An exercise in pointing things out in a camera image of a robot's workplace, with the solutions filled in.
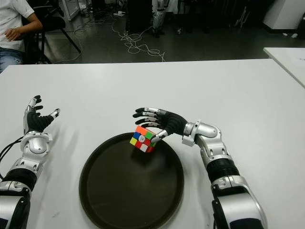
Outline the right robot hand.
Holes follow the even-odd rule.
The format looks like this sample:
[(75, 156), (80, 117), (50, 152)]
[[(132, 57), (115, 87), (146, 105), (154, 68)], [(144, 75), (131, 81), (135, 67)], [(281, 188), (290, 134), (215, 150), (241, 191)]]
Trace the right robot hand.
[(140, 125), (143, 128), (154, 127), (160, 129), (160, 132), (151, 137), (152, 143), (159, 142), (171, 134), (183, 136), (185, 126), (188, 123), (180, 115), (160, 108), (138, 108), (132, 116), (133, 118), (141, 117), (135, 122), (136, 125)]

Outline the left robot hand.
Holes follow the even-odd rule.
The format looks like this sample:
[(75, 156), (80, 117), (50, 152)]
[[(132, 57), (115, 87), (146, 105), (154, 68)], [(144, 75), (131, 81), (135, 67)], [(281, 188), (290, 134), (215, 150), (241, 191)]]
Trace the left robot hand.
[(48, 127), (52, 121), (57, 118), (61, 112), (59, 108), (55, 109), (51, 114), (41, 116), (38, 110), (43, 108), (42, 105), (37, 105), (42, 101), (40, 95), (36, 95), (31, 98), (27, 105), (24, 117), (23, 117), (23, 134), (26, 135), (29, 132), (42, 133), (46, 127)]

